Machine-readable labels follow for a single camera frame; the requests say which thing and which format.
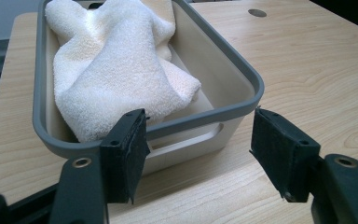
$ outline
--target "terry cloth fabric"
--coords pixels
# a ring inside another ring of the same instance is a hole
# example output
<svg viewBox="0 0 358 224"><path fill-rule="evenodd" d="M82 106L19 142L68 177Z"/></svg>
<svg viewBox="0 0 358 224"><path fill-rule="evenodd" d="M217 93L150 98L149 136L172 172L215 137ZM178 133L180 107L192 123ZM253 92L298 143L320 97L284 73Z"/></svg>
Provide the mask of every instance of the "terry cloth fabric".
<svg viewBox="0 0 358 224"><path fill-rule="evenodd" d="M60 44L54 64L56 105L79 142L105 137L121 116L144 108L159 122L185 108L200 82L170 63L171 0L107 0L86 10L72 0L46 5Z"/></svg>

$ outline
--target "wooden table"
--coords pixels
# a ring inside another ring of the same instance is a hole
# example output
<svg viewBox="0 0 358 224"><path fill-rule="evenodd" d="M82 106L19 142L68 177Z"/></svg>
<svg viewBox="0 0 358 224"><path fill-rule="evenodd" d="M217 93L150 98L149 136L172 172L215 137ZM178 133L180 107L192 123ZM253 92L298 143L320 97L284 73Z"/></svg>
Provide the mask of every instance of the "wooden table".
<svg viewBox="0 0 358 224"><path fill-rule="evenodd" d="M305 0L192 6L262 76L263 108L313 137L321 156L358 160L358 26ZM56 183L64 163L31 122L35 29L35 13L16 19L0 83L0 193L9 204ZM145 176L135 205L109 205L112 222L311 223L311 197L281 199L248 153L252 122L246 117L224 149Z"/></svg>

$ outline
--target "white towel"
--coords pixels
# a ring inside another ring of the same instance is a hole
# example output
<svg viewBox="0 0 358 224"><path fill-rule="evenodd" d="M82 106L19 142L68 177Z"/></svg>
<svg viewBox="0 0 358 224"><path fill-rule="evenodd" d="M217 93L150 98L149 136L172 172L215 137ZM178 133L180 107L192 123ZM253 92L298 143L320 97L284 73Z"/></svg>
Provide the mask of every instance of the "white towel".
<svg viewBox="0 0 358 224"><path fill-rule="evenodd" d="M107 0L86 10L72 0L46 5L62 45L54 58L57 107L79 142L105 137L121 116L144 108L159 122L185 108L200 82L170 63L171 0Z"/></svg>

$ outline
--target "wall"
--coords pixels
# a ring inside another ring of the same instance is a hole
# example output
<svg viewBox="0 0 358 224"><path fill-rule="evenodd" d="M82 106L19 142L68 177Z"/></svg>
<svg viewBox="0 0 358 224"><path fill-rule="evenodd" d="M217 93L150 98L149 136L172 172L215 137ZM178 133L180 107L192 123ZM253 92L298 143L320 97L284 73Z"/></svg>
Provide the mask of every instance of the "wall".
<svg viewBox="0 0 358 224"><path fill-rule="evenodd" d="M0 0L0 40L9 39L16 16L37 11L40 0Z"/></svg>

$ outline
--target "plastic bin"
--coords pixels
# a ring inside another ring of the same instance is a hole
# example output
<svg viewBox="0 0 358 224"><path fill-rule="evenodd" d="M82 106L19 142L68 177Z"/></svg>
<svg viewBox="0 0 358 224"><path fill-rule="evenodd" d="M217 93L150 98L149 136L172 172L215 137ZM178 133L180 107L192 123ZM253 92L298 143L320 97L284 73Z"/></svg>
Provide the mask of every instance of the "plastic bin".
<svg viewBox="0 0 358 224"><path fill-rule="evenodd" d="M78 143L54 102L52 62L59 48L48 28L45 5L38 15L33 124L53 153L70 158L95 152L101 141ZM91 3L78 1L88 8ZM198 99L186 109L147 127L151 153L144 174L223 148L263 94L260 75L186 1L172 1L176 32L172 62L199 79Z"/></svg>

